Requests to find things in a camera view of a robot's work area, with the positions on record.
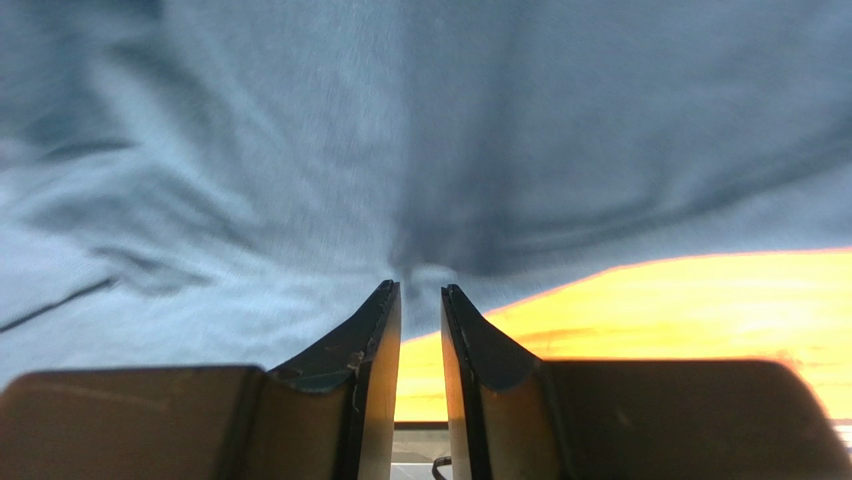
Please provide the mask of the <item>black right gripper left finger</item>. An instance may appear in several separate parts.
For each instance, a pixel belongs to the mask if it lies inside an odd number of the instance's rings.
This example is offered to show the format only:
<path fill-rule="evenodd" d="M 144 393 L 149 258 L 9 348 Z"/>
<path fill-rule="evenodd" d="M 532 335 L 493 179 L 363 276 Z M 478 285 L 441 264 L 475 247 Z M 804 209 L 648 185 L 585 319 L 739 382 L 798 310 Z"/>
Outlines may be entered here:
<path fill-rule="evenodd" d="M 401 299 L 271 369 L 42 371 L 1 396 L 5 479 L 387 479 Z"/>

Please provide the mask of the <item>blue t-shirt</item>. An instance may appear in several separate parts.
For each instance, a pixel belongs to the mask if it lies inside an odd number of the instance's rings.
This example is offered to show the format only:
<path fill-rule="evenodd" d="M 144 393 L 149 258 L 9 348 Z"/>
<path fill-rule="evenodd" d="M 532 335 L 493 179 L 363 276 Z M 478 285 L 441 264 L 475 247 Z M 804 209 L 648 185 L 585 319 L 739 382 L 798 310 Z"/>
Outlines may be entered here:
<path fill-rule="evenodd" d="M 1 378 L 851 242 L 847 1 L 5 1 Z"/>

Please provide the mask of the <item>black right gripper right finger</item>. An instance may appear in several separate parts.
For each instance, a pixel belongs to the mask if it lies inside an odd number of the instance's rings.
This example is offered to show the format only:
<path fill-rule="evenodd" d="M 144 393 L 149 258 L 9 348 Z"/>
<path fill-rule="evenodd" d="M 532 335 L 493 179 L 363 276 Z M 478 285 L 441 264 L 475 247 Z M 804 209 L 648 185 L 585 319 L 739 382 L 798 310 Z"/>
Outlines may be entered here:
<path fill-rule="evenodd" d="M 764 360 L 544 360 L 441 290 L 457 479 L 847 479 L 810 389 Z"/>

